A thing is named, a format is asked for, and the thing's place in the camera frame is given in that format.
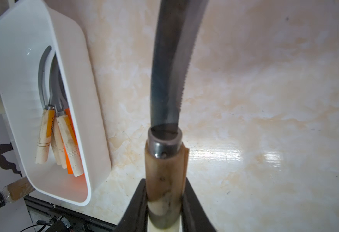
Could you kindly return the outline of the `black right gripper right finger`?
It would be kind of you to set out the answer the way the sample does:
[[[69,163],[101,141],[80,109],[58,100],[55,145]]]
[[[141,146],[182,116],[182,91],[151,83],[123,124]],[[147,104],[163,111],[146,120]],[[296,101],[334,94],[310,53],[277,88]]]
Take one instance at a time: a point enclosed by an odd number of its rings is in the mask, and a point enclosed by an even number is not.
[[[188,179],[182,199],[182,228],[183,232],[216,232]]]

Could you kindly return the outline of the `white plastic storage tray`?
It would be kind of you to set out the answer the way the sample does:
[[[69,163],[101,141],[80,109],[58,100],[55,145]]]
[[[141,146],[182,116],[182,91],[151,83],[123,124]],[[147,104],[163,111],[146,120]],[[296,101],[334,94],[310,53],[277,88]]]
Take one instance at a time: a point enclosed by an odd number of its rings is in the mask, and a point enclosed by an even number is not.
[[[36,164],[43,108],[38,92],[41,56],[59,62],[84,174],[69,175],[53,154]],[[39,192],[87,205],[108,177],[111,162],[94,75],[81,27],[44,1],[19,1],[0,17],[0,95],[25,174]]]

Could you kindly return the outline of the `orange handle sickle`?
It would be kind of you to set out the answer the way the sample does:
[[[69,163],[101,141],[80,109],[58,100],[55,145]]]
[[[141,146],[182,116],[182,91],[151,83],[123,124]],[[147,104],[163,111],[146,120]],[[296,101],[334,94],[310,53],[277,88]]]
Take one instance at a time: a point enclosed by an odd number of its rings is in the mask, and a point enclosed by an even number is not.
[[[70,164],[70,161],[69,161],[69,157],[68,157],[68,154],[66,152],[66,149],[64,149],[64,154],[65,154],[65,160],[66,160],[66,169],[67,169],[67,173],[69,175],[73,175],[73,170],[72,170],[72,167],[71,167],[71,164]]]
[[[76,134],[75,134],[74,126],[73,126],[73,121],[72,121],[72,117],[71,117],[71,113],[70,113],[70,108],[65,109],[65,113],[68,115],[70,125],[71,125],[71,129],[72,129],[72,132],[73,132],[73,137],[75,139],[75,142],[77,143]]]

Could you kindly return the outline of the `wooden handle sickle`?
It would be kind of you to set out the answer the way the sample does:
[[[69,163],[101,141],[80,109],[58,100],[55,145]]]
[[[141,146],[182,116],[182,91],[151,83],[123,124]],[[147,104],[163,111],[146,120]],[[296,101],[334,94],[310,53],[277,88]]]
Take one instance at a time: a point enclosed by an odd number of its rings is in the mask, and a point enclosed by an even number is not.
[[[151,126],[145,147],[152,232],[180,229],[188,153],[179,128],[185,78],[207,1],[161,1],[151,75]]]
[[[47,162],[51,135],[52,135],[52,125],[54,121],[55,110],[54,106],[51,103],[51,96],[46,100],[45,95],[45,63],[49,53],[51,52],[51,46],[48,46],[43,52],[38,69],[38,90],[41,105],[43,108],[43,114],[41,119],[41,125],[39,130],[39,136],[37,141],[37,151],[35,157],[36,164],[44,164]]]
[[[67,99],[65,98],[61,70],[56,56],[54,56],[51,63],[50,90],[52,92],[53,105],[56,111],[56,122],[63,140],[64,148],[68,156],[73,175],[79,177],[84,174],[84,170],[76,136],[72,127],[72,121],[65,111],[68,108],[68,104]]]
[[[55,141],[55,138],[53,135],[51,135],[51,147],[52,147],[52,151],[53,151],[53,154],[54,154],[54,157],[55,157],[55,160],[56,160],[56,163],[57,165],[61,165],[61,161],[60,161],[60,157],[59,157],[59,152],[58,152],[58,149],[57,149],[57,144],[56,144],[56,141]]]
[[[61,132],[57,123],[57,120],[54,119],[53,122],[53,127],[52,127],[52,135],[55,138],[56,144],[57,144],[57,149],[59,152],[59,157],[60,157],[60,161],[61,161],[61,167],[63,169],[66,169],[66,160],[65,160],[65,154],[64,154],[64,144],[63,144],[63,140],[61,137]]]

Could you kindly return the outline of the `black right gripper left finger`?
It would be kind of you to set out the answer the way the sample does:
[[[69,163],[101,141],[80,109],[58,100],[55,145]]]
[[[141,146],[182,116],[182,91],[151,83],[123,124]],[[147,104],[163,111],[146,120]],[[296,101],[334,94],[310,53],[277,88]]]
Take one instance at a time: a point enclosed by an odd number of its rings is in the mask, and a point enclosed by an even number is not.
[[[148,207],[146,180],[142,179],[115,232],[147,232]]]

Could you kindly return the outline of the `small glass spice jar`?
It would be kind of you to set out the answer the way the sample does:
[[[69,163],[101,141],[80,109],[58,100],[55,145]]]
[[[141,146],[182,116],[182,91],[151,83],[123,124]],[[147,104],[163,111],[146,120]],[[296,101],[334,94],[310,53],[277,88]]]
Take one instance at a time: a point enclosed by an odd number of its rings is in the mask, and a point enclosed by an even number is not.
[[[35,191],[27,177],[21,178],[3,188],[0,191],[0,208],[9,203],[14,203],[19,199]]]

